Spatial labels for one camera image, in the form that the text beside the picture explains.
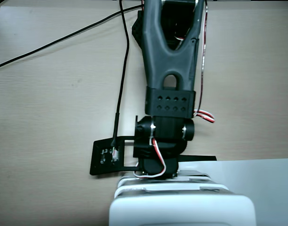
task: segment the black mounting plate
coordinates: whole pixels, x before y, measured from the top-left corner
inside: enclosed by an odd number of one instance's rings
[[[137,171],[138,167],[124,166],[125,140],[134,137],[117,137],[117,146],[112,146],[113,138],[97,140],[93,145],[90,175],[100,175],[119,171]]]

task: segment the wooden table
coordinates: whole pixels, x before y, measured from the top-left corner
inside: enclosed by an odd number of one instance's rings
[[[117,1],[8,0],[0,7],[0,63],[118,10]],[[120,135],[133,135],[135,116],[144,116],[135,19],[136,11],[126,13]],[[288,2],[210,2],[207,36],[202,108],[216,122],[195,119],[184,153],[288,158]],[[112,136],[125,48],[119,16],[0,68],[0,226],[107,224],[118,177],[88,172],[93,141]]]

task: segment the black plastic part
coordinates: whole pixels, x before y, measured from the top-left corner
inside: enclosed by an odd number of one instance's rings
[[[151,116],[193,118],[195,91],[146,88],[145,113]]]
[[[216,156],[209,155],[180,155],[178,161],[217,161]]]
[[[194,132],[195,132],[194,122],[193,122],[193,120],[185,119],[184,123],[185,123],[185,127],[186,127],[186,133],[185,133],[184,140],[192,140],[194,137]]]
[[[177,158],[165,159],[164,161],[166,164],[166,171],[164,173],[166,175],[165,177],[175,174],[178,170]],[[142,164],[140,164],[140,166],[143,167],[145,172],[149,175],[158,174],[164,168],[159,159],[142,159]]]
[[[112,156],[113,138],[97,140],[94,142],[90,175],[100,175],[105,173],[113,173],[119,171],[136,171],[137,167],[124,166],[124,147],[125,140],[133,140],[134,137],[117,137],[116,150],[118,151],[118,158],[114,160]]]
[[[149,137],[151,134],[152,118],[145,116],[139,122],[136,121],[135,137]]]
[[[184,119],[172,117],[154,117],[155,133],[157,140],[174,142],[183,136]]]
[[[193,23],[179,49],[172,50],[160,25],[161,0],[146,0],[143,21],[142,51],[147,78],[151,89],[163,89],[163,81],[174,75],[178,90],[193,91],[200,24],[204,0],[194,10]]]
[[[142,43],[142,28],[143,28],[143,11],[138,11],[138,18],[136,19],[134,25],[132,26],[131,33],[134,36],[136,42],[141,47]]]
[[[187,141],[176,143],[158,142],[160,152],[164,159],[177,158],[187,147]],[[139,138],[134,142],[134,158],[159,159],[154,147],[149,145],[149,139]]]

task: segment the robotic arm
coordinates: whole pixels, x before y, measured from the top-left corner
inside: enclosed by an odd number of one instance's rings
[[[134,137],[114,133],[94,142],[91,175],[141,171],[148,177],[171,178],[181,161],[216,160],[181,155],[194,136],[193,87],[203,7],[204,0],[145,1],[132,33],[143,52],[148,116],[140,121],[136,116]],[[175,87],[164,84],[168,76],[174,76]],[[135,167],[124,167],[125,140],[134,140]]]

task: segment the red and white wire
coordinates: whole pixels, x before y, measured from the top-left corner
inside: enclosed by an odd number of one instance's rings
[[[207,36],[207,17],[208,17],[208,4],[207,0],[205,0],[205,19],[204,19],[204,27],[203,27],[203,49],[202,49],[202,60],[201,60],[201,73],[200,73],[200,100],[198,105],[198,110],[200,109],[202,92],[204,87],[204,70],[205,70],[205,55],[206,55],[206,36]]]
[[[160,150],[159,150],[159,146],[158,146],[158,143],[157,143],[157,141],[155,140],[155,138],[152,138],[152,145],[153,145],[154,150],[155,150],[155,152],[157,153],[157,155],[158,155],[161,163],[163,164],[163,167],[164,167],[164,168],[163,168],[163,170],[162,170],[160,173],[155,174],[155,175],[137,175],[136,172],[134,172],[134,176],[137,177],[137,178],[156,178],[156,177],[162,176],[162,175],[166,172],[166,164],[165,164],[165,161],[164,161],[164,159],[163,159],[163,156],[162,156],[162,154],[161,154],[161,152],[160,152]]]
[[[208,122],[211,122],[211,123],[215,122],[214,115],[212,115],[210,112],[195,109],[194,114],[196,114],[196,116],[199,116],[204,120],[207,120]]]

